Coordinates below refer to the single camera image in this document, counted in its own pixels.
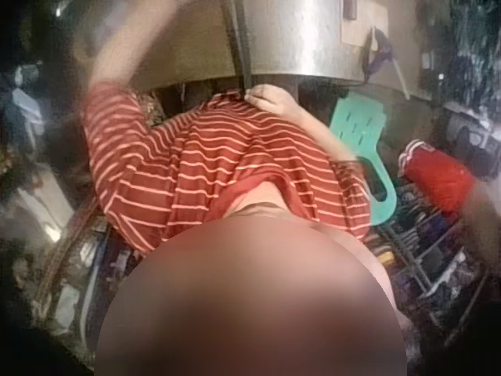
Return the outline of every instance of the red striped shirt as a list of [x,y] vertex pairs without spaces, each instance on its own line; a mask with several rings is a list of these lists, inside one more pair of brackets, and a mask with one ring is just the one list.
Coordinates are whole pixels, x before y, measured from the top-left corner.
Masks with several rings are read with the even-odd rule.
[[362,238],[369,201],[361,167],[329,161],[299,127],[242,101],[209,103],[150,130],[135,96],[99,84],[84,113],[96,193],[110,223],[143,254],[220,219],[263,182],[290,210]]

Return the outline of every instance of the stainless steel counter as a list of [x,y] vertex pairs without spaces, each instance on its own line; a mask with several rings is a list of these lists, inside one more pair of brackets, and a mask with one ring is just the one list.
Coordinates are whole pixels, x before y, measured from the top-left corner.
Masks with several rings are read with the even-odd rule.
[[[377,0],[388,9],[389,38],[409,91],[418,96],[420,51],[415,2]],[[300,74],[361,81],[362,48],[341,43],[341,0],[246,0],[253,74]],[[200,0],[182,11],[134,80],[146,90],[181,81],[235,75],[219,1]],[[391,64],[373,83],[400,90]]]

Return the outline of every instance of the teal plastic item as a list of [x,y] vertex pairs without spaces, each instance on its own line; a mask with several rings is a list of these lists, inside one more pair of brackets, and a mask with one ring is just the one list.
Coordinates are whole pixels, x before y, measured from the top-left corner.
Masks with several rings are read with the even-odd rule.
[[330,122],[330,131],[358,157],[365,158],[372,164],[387,192],[384,201],[378,201],[369,193],[371,226],[388,221],[397,207],[395,187],[376,150],[385,124],[384,105],[354,93],[337,102]]

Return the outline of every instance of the wooden board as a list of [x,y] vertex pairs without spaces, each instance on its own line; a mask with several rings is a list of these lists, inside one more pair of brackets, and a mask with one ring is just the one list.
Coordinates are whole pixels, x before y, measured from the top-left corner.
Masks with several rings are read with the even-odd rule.
[[371,0],[358,0],[357,19],[354,21],[343,19],[341,22],[341,41],[348,45],[364,47],[372,26],[377,27],[390,38],[387,8]]

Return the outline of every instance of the red cloth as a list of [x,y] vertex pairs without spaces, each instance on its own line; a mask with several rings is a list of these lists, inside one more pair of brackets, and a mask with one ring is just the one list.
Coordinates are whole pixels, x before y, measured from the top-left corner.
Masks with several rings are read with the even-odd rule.
[[459,212],[476,179],[449,155],[423,141],[412,141],[399,158],[400,172],[444,212]]
[[236,95],[217,95],[148,129],[129,90],[100,84],[89,94],[84,125],[104,213],[144,255],[220,219],[263,182],[276,184],[295,215],[358,238],[369,228],[361,166],[331,163],[298,126]]

